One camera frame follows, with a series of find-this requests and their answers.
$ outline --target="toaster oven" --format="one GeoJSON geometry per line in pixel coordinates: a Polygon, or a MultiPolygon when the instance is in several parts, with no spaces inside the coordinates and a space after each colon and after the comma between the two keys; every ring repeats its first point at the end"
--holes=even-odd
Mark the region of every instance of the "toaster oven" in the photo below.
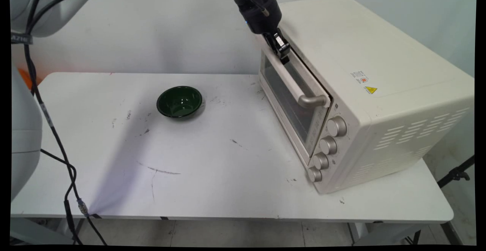
{"type": "Polygon", "coordinates": [[[280,4],[260,84],[320,193],[416,163],[474,108],[474,78],[354,0],[280,4]]]}

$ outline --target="oven knob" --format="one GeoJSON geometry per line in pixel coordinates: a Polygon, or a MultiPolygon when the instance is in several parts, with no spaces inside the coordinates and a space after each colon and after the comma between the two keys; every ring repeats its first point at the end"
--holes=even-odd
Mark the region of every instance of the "oven knob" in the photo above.
{"type": "Polygon", "coordinates": [[[333,137],[326,136],[319,141],[319,147],[324,154],[334,154],[337,152],[337,144],[333,137]]]}
{"type": "Polygon", "coordinates": [[[329,167],[328,158],[324,153],[319,152],[312,157],[312,163],[317,169],[326,169],[329,167]]]}
{"type": "Polygon", "coordinates": [[[338,137],[346,134],[346,123],[341,116],[329,119],[326,125],[331,136],[338,137]]]}
{"type": "Polygon", "coordinates": [[[309,175],[309,179],[311,180],[311,182],[322,181],[321,171],[315,168],[314,166],[307,170],[307,175],[309,175]]]}

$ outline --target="green bowl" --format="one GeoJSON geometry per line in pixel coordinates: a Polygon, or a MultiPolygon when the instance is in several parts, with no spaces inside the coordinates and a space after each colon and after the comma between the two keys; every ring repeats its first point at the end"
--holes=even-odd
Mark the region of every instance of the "green bowl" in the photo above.
{"type": "Polygon", "coordinates": [[[170,118],[180,118],[194,113],[201,107],[201,93],[192,87],[169,88],[157,99],[157,110],[170,118]]]}

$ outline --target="oven window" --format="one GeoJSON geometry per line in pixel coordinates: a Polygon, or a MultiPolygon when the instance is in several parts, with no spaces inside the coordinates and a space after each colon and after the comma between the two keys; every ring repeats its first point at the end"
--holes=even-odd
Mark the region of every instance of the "oven window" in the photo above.
{"type": "MultiPolygon", "coordinates": [[[[298,72],[295,70],[291,62],[287,62],[285,64],[285,69],[290,73],[290,75],[294,78],[295,82],[299,85],[306,96],[312,97],[315,96],[314,93],[310,90],[310,88],[305,84],[302,80],[298,72]]],[[[289,119],[290,123],[292,124],[293,128],[297,132],[300,140],[306,147],[309,154],[309,146],[307,146],[307,138],[309,137],[309,129],[311,127],[312,118],[316,111],[315,108],[306,109],[301,107],[293,98],[290,91],[287,89],[286,85],[283,83],[282,79],[275,71],[270,61],[265,57],[264,69],[262,73],[269,84],[273,94],[276,97],[276,100],[282,107],[285,115],[289,119]]]]}

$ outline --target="white table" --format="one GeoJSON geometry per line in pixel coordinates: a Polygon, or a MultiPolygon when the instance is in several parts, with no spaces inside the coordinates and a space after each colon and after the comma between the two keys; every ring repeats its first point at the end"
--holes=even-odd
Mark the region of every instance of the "white table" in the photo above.
{"type": "MultiPolygon", "coordinates": [[[[386,244],[453,211],[420,160],[407,170],[318,194],[254,75],[53,73],[42,98],[90,214],[101,218],[269,218],[358,223],[357,244],[386,244]],[[177,85],[197,88],[190,119],[156,109],[177,85]],[[375,231],[363,223],[382,221],[375,231]]],[[[61,156],[43,121],[42,148],[61,156]]],[[[64,218],[66,166],[41,154],[11,217],[64,218]]],[[[71,211],[82,218],[71,192],[71,211]]]]}

